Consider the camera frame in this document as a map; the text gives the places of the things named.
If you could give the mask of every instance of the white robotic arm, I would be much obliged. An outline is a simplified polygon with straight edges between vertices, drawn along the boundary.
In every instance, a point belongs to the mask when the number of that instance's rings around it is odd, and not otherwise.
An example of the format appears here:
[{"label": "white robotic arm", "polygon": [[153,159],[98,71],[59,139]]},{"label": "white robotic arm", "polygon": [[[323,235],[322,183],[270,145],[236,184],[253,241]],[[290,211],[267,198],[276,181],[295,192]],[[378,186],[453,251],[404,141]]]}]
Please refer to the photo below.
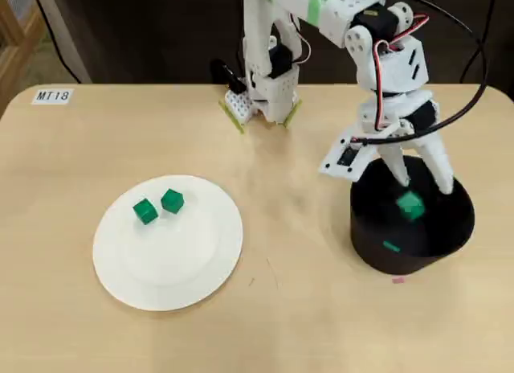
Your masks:
[{"label": "white robotic arm", "polygon": [[[357,65],[357,82],[379,93],[364,103],[355,125],[332,145],[320,172],[358,181],[376,152],[394,177],[409,185],[402,147],[415,148],[439,189],[452,192],[453,172],[443,142],[432,133],[406,144],[363,146],[359,137],[389,137],[428,128],[439,119],[432,93],[420,90],[428,81],[422,44],[410,32],[417,26],[413,11],[386,0],[244,0],[243,53],[247,92],[228,92],[226,105],[245,124],[261,111],[270,122],[284,123],[295,107],[302,55],[297,29],[301,18],[331,42],[349,50]],[[270,36],[276,25],[280,40]]]}]

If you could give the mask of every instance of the paper plate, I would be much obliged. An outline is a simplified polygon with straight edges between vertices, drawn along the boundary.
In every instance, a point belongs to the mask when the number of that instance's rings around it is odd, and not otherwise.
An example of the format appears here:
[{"label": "paper plate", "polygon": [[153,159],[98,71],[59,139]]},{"label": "paper plate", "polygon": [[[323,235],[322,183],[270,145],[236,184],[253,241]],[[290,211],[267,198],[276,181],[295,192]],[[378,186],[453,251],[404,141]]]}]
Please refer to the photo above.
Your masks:
[{"label": "paper plate", "polygon": [[[176,215],[161,207],[169,188],[184,195]],[[144,198],[159,214],[146,226],[133,211]],[[135,186],[109,207],[96,230],[93,263],[119,301],[166,311],[216,291],[234,270],[242,245],[241,215],[224,190],[203,178],[171,175]]]}]

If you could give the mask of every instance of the black bin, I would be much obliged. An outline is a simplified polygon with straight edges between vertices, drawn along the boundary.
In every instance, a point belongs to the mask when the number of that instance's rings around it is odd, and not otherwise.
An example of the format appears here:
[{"label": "black bin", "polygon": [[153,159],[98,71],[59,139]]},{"label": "black bin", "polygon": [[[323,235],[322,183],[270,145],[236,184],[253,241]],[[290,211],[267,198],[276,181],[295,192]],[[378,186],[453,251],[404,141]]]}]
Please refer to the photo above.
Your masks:
[{"label": "black bin", "polygon": [[[405,156],[410,185],[401,186],[381,160],[373,161],[352,185],[351,237],[359,256],[376,270],[406,275],[459,250],[471,237],[475,211],[456,179],[443,195],[421,158]],[[408,220],[397,205],[406,192],[424,203],[425,213]]]}]

